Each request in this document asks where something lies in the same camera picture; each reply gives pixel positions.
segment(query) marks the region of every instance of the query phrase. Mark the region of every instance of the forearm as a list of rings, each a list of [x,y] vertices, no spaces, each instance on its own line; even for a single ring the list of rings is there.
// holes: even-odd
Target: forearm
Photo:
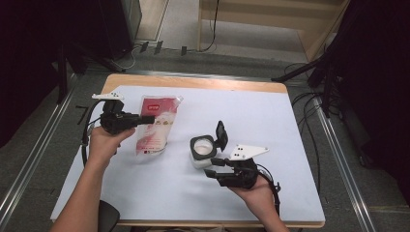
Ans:
[[[262,217],[259,219],[263,226],[265,227],[265,230],[267,232],[288,232],[288,228],[286,225],[283,223],[283,221],[279,218],[279,216],[274,214]]]
[[[97,231],[103,168],[87,162],[51,231]]]
[[[247,204],[247,206],[263,224],[267,232],[289,231],[278,216],[273,201],[268,204],[264,204],[263,206],[255,206],[251,204]]]

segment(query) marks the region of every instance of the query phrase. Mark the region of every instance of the white tabletop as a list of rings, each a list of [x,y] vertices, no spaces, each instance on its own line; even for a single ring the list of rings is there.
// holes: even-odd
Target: white tabletop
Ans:
[[[184,98],[161,155],[137,156],[135,134],[106,169],[101,199],[120,212],[120,223],[259,223],[237,195],[190,162],[190,139],[205,134],[216,138],[222,120],[229,142],[218,157],[227,158],[237,144],[268,147],[254,160],[280,182],[281,219],[288,226],[323,226],[323,209],[286,93],[142,86],[120,86],[114,92],[125,96],[124,111],[131,113],[140,111],[144,95]],[[101,103],[92,118],[102,108]],[[62,211],[82,169],[78,150],[51,219]]]

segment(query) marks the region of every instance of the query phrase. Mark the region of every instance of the black chair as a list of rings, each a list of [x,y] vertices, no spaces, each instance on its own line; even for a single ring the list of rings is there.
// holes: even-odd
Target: black chair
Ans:
[[[112,231],[119,219],[120,212],[118,212],[118,210],[115,209],[112,205],[100,200],[98,231]]]

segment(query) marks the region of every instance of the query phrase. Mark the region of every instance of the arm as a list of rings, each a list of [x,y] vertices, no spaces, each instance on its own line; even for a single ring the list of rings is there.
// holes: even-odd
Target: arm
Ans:
[[[103,173],[121,141],[135,129],[111,135],[103,128],[91,133],[89,157],[69,201],[51,231],[97,231]]]
[[[263,177],[258,176],[251,189],[230,189],[245,201],[250,211],[260,220],[267,232],[289,231],[278,216],[271,188]]]

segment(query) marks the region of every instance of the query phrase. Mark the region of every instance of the plastic bag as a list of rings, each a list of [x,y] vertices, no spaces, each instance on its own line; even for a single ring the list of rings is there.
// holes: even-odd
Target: plastic bag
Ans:
[[[136,154],[158,155],[165,149],[168,135],[182,97],[143,96],[141,115],[154,115],[152,125],[137,128]]]

